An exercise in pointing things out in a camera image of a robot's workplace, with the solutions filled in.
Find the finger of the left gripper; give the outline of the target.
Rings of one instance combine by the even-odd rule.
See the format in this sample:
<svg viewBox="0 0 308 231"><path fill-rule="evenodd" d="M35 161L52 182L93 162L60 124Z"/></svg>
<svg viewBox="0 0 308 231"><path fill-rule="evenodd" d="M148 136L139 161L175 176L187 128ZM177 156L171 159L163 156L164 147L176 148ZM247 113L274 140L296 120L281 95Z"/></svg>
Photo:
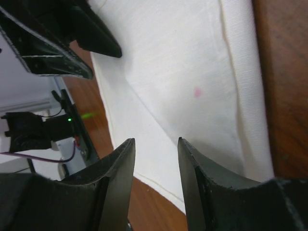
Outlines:
<svg viewBox="0 0 308 231"><path fill-rule="evenodd" d="M86 0L32 0L31 13L60 41L77 41L84 50L120 58L121 48Z"/></svg>
<svg viewBox="0 0 308 231"><path fill-rule="evenodd" d="M0 33L26 71L92 79L92 69L22 4L0 6Z"/></svg>

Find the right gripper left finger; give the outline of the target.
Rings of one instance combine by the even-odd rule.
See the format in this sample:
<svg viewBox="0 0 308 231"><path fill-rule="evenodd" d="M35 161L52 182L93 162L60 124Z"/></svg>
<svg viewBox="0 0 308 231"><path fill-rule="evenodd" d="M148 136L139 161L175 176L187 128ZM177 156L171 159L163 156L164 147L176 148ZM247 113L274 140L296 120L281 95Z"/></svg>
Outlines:
<svg viewBox="0 0 308 231"><path fill-rule="evenodd" d="M3 231L128 231L135 140L62 181L34 173L0 176Z"/></svg>

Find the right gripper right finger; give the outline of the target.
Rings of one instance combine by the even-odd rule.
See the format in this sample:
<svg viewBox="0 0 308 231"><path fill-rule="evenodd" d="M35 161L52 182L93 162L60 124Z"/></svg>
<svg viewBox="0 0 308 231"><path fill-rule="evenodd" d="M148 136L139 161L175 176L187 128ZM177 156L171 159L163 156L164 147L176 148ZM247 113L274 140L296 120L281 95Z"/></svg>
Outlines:
<svg viewBox="0 0 308 231"><path fill-rule="evenodd" d="M183 138L178 159L189 230L307 230L307 179L257 182L217 164Z"/></svg>

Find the white cloth napkin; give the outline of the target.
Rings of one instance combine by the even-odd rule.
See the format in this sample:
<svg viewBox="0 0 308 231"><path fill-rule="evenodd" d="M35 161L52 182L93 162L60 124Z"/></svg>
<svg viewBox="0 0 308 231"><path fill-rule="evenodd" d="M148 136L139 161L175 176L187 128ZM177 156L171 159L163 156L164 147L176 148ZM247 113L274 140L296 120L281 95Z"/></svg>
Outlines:
<svg viewBox="0 0 308 231"><path fill-rule="evenodd" d="M120 59L92 53L112 145L136 141L134 176L184 211L177 144L252 180L274 176L249 0L91 0Z"/></svg>

